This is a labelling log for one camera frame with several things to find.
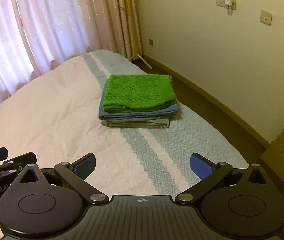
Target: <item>gray folded cloth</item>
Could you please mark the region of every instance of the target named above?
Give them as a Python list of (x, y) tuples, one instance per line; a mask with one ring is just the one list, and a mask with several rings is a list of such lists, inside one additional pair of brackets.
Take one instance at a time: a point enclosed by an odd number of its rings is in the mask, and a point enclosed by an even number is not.
[(133, 121), (149, 121), (154, 119), (169, 118), (178, 112), (178, 104), (174, 104), (165, 109), (151, 111), (151, 112), (131, 112), (131, 113), (108, 113), (103, 111), (104, 92), (107, 87), (107, 81), (102, 91), (102, 97), (99, 107), (99, 119), (106, 121), (117, 122), (133, 122)]
[(148, 121), (105, 121), (102, 120), (102, 125), (106, 127), (117, 128), (153, 128), (153, 129), (165, 129), (170, 126), (170, 120), (168, 118), (148, 120)]

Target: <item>metal rivet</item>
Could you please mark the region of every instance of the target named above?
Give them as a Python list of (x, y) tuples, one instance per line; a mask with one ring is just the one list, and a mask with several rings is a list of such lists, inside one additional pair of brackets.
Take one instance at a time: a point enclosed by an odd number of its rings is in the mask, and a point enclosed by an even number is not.
[(193, 199), (193, 196), (188, 193), (183, 193), (178, 196), (178, 199), (181, 201), (191, 201)]
[(90, 199), (92, 199), (93, 201), (103, 201), (105, 200), (106, 196), (104, 194), (100, 194), (100, 193), (96, 193), (90, 196)]

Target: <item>wooden floor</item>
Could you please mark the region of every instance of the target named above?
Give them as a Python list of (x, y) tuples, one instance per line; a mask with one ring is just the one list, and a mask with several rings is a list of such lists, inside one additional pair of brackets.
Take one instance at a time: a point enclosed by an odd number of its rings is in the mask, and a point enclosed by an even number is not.
[[(152, 64), (153, 69), (150, 70), (141, 60), (135, 60), (133, 63), (148, 74), (168, 74)], [(265, 151), (262, 144), (220, 108), (175, 77), (173, 77), (173, 88), (178, 100), (219, 130), (248, 163), (259, 163), (284, 198), (283, 181), (260, 159), (261, 154)], [(280, 237), (284, 240), (284, 228)]]

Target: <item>curtain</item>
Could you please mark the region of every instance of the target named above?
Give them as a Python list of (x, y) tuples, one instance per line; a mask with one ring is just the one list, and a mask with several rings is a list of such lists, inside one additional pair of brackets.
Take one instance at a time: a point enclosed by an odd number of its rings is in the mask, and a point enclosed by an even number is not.
[[(124, 0), (0, 0), (0, 103), (66, 60), (97, 49), (140, 53)], [(132, 3), (134, 19), (136, 13)]]

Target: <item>stack of folded towels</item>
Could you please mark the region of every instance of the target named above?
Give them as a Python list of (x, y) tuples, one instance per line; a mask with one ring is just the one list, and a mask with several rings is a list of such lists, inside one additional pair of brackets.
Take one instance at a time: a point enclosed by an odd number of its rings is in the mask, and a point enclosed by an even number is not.
[(170, 75), (111, 75), (106, 81), (99, 118), (107, 127), (169, 127), (178, 112)]

